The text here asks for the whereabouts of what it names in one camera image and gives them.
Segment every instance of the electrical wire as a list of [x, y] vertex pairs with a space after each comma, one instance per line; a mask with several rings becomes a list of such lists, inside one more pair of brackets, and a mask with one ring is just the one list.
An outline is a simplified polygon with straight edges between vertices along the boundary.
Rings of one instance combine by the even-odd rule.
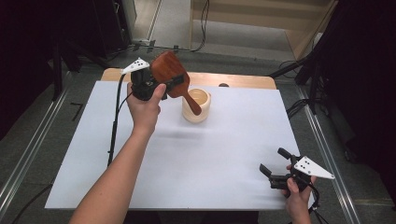
[[312, 203], [311, 207], [308, 209], [309, 214], [311, 214], [312, 212], [314, 212], [314, 213], [315, 213], [315, 216], [317, 217], [318, 222], [319, 222], [320, 224], [322, 224], [322, 220], [323, 220], [324, 222], [326, 222], [327, 224], [329, 224], [329, 222], [328, 222], [323, 216], [321, 216], [320, 213], [318, 212], [318, 208], [319, 208], [319, 198], [320, 198], [319, 196], [320, 196], [320, 195], [319, 195], [319, 191], [317, 190], [317, 188], [315, 188], [315, 186], [314, 186], [312, 183], [306, 182], [305, 180], [303, 180], [303, 179], [300, 178], [299, 176], [295, 176], [295, 178], [296, 178], [298, 181], [303, 182], [304, 184], [306, 184], [309, 188], [311, 188], [311, 189], [313, 190], [315, 200], [314, 200], [314, 202]]
[[118, 126], [118, 122], [119, 122], [119, 113], [120, 113], [120, 92], [121, 92], [121, 86], [122, 86], [122, 81], [123, 81], [124, 77], [125, 77], [125, 74], [121, 75], [120, 81], [119, 81], [119, 86], [117, 88], [116, 113], [114, 116], [113, 129], [111, 132], [111, 143], [110, 143], [110, 150], [108, 151], [107, 166], [109, 166], [110, 163], [113, 162], [113, 154], [114, 154], [114, 147], [116, 145], [117, 126]]
[[319, 103], [319, 109], [326, 115], [326, 116], [330, 116], [330, 110], [326, 105], [326, 102], [328, 102], [328, 95], [325, 91], [325, 83], [322, 79], [322, 77], [320, 77], [318, 79], [318, 86], [317, 86], [317, 94], [318, 94], [318, 98], [320, 99], [320, 103]]
[[320, 106], [324, 106], [322, 101], [323, 101], [322, 98], [316, 98], [312, 100], [311, 99], [298, 100], [289, 109], [286, 110], [286, 113], [288, 114], [288, 118], [291, 119], [294, 115], [297, 114], [297, 112], [299, 112], [306, 105], [315, 103], [315, 104], [319, 104]]
[[[285, 61], [285, 62], [281, 63], [277, 69], [280, 69], [284, 63], [296, 63], [296, 62], [297, 62], [297, 61]], [[284, 77], [286, 77], [286, 78], [294, 78], [294, 77], [288, 77], [288, 76], [286, 76], [285, 74], [283, 74], [282, 76], [284, 76]]]
[[119, 112], [121, 111], [122, 105], [125, 103], [125, 101], [126, 101], [131, 95], [132, 95], [132, 93], [129, 93], [129, 94], [125, 97], [125, 99], [122, 101], [122, 103], [120, 104], [120, 107], [119, 107]]
[[52, 188], [53, 186], [53, 181], [55, 178], [51, 180], [51, 182], [43, 188], [40, 192], [37, 193], [35, 197], [33, 197], [22, 209], [21, 211], [17, 214], [17, 216], [14, 218], [14, 220], [11, 222], [12, 224], [17, 224], [18, 221], [20, 220], [22, 214], [26, 211], [26, 209], [32, 204], [38, 197], [40, 197], [43, 193], [45, 193], [48, 189]]
[[[209, 2], [209, 0], [207, 0], [206, 3], [205, 3], [204, 9], [202, 10], [202, 14], [201, 14], [201, 30], [202, 30], [202, 35], [203, 35], [202, 41], [201, 41], [201, 45], [197, 49], [192, 50], [192, 52], [200, 50], [205, 45], [205, 42], [206, 42], [206, 22], [207, 22], [207, 15], [209, 14], [209, 6], [210, 6], [210, 2]], [[203, 19], [204, 19], [205, 9], [206, 9], [206, 15], [205, 15], [205, 25], [204, 25]]]

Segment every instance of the black cable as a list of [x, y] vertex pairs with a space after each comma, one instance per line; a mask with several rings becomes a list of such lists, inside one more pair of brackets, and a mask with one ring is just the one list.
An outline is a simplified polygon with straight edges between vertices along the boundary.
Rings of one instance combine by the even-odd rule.
[[[280, 69], [284, 63], [296, 63], [296, 62], [297, 62], [297, 61], [285, 61], [285, 62], [281, 63], [281, 64], [277, 67], [277, 69]], [[288, 76], [286, 76], [285, 74], [283, 74], [282, 76], [284, 76], [284, 77], [286, 77], [286, 78], [294, 78], [294, 77], [288, 77]]]
[[[204, 9], [202, 10], [202, 14], [201, 14], [201, 30], [202, 30], [202, 35], [203, 35], [202, 41], [201, 41], [201, 45], [197, 49], [192, 50], [192, 52], [200, 50], [205, 45], [205, 42], [206, 42], [206, 22], [207, 22], [207, 15], [209, 14], [209, 6], [210, 6], [210, 3], [209, 3], [209, 0], [207, 0], [206, 3], [205, 3]], [[205, 25], [204, 25], [203, 20], [204, 20], [205, 9], [206, 9], [206, 16], [205, 16]]]
[[126, 101], [131, 95], [132, 95], [132, 93], [129, 93], [129, 94], [125, 97], [125, 99], [124, 99], [124, 100], [122, 101], [122, 103], [120, 104], [119, 111], [121, 111], [122, 105], [125, 103], [125, 101]]
[[315, 216], [318, 219], [319, 223], [322, 223], [321, 220], [325, 221], [327, 224], [329, 224], [329, 222], [320, 215], [320, 213], [317, 211], [317, 209], [319, 208], [319, 191], [317, 190], [317, 188], [315, 188], [315, 186], [312, 183], [308, 183], [305, 180], [301, 179], [299, 176], [295, 176], [297, 178], [298, 181], [302, 181], [304, 184], [306, 184], [309, 188], [311, 188], [314, 192], [314, 202], [312, 203], [311, 207], [308, 209], [309, 214], [311, 214], [312, 212], [315, 213]]
[[300, 111], [304, 106], [309, 104], [309, 99], [298, 100], [289, 109], [286, 110], [288, 118], [291, 119], [298, 111]]
[[20, 220], [22, 214], [24, 213], [24, 211], [30, 206], [30, 204], [32, 204], [38, 197], [40, 197], [43, 193], [45, 193], [48, 189], [52, 188], [53, 186], [53, 181], [54, 179], [51, 180], [51, 182], [45, 187], [43, 188], [35, 197], [33, 197], [33, 199], [31, 199], [22, 209], [21, 211], [17, 214], [17, 216], [14, 218], [14, 220], [11, 222], [12, 224], [16, 224], [18, 223], [18, 221]]
[[113, 121], [113, 129], [111, 132], [111, 143], [110, 143], [110, 150], [108, 151], [108, 161], [107, 161], [107, 166], [110, 165], [111, 162], [113, 162], [113, 155], [114, 155], [114, 146], [116, 145], [116, 136], [117, 136], [117, 126], [119, 122], [119, 113], [120, 113], [120, 92], [121, 92], [121, 86], [122, 86], [122, 81], [125, 77], [125, 74], [121, 75], [120, 81], [119, 81], [119, 86], [117, 88], [117, 100], [116, 100], [116, 115]]
[[320, 99], [319, 109], [327, 117], [329, 117], [330, 116], [330, 109], [326, 105], [326, 102], [328, 101], [328, 95], [327, 95], [327, 93], [325, 91], [324, 86], [325, 86], [325, 83], [324, 83], [322, 77], [320, 77], [318, 79], [318, 86], [317, 86], [317, 94], [318, 94], [318, 98]]
[[[287, 77], [287, 78], [295, 78], [295, 77], [288, 77], [288, 76], [285, 76], [285, 74], [288, 73], [288, 72], [291, 71], [291, 70], [293, 70], [294, 73], [298, 74], [298, 72], [296, 72], [294, 69], [296, 69], [296, 68], [298, 68], [298, 67], [304, 65], [305, 62], [309, 61], [309, 59], [311, 59], [311, 58], [313, 57], [312, 55], [315, 53], [314, 45], [315, 45], [315, 38], [312, 39], [312, 48], [311, 48], [311, 52], [309, 52], [305, 57], [303, 57], [303, 58], [300, 59], [300, 60], [285, 61], [285, 62], [281, 63], [280, 66], [278, 67], [278, 70], [275, 71], [274, 73], [268, 75], [268, 77], [276, 78], [276, 77], [284, 76], [284, 77]], [[286, 66], [286, 67], [280, 69], [281, 65], [284, 64], [284, 63], [291, 63], [291, 64], [289, 64], [288, 66]]]

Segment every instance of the human hand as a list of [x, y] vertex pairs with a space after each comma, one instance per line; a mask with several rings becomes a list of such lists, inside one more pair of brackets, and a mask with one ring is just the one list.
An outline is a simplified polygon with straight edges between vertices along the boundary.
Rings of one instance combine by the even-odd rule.
[[141, 101], [135, 98], [132, 93], [132, 83], [127, 85], [128, 107], [134, 121], [134, 132], [145, 131], [152, 134], [155, 130], [158, 115], [161, 112], [159, 103], [165, 93], [166, 85], [160, 84], [148, 101]]
[[[316, 177], [311, 176], [311, 183], [314, 183], [315, 180]], [[311, 188], [308, 186], [300, 192], [293, 178], [288, 179], [288, 188], [290, 190], [290, 196], [286, 200], [286, 211], [290, 215], [292, 223], [311, 223], [311, 218], [308, 213], [308, 201], [311, 195]], [[286, 195], [287, 191], [282, 190], [282, 193]]]

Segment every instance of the white triangular marker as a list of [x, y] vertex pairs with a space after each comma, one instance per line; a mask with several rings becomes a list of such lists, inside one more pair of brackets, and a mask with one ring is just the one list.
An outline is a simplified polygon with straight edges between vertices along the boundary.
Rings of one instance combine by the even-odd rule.
[[317, 165], [307, 157], [302, 157], [295, 165], [294, 168], [306, 175], [314, 175], [317, 177], [335, 179], [334, 175], [330, 174], [327, 170]]
[[127, 74], [130, 72], [134, 72], [143, 68], [149, 67], [149, 63], [146, 63], [144, 60], [138, 58], [136, 61], [131, 63], [128, 67], [121, 70], [121, 74]]

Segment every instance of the wooden paddle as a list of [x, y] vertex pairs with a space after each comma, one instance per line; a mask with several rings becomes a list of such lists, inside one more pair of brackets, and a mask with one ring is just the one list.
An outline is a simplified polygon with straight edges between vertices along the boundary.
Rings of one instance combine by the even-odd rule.
[[172, 79], [172, 77], [183, 74], [184, 82], [176, 85], [171, 91], [168, 92], [168, 95], [172, 98], [183, 96], [189, 104], [192, 113], [194, 113], [196, 116], [201, 114], [202, 108], [189, 95], [190, 77], [173, 51], [168, 50], [161, 53], [156, 59], [152, 61], [150, 70], [154, 78], [160, 83], [168, 81]]

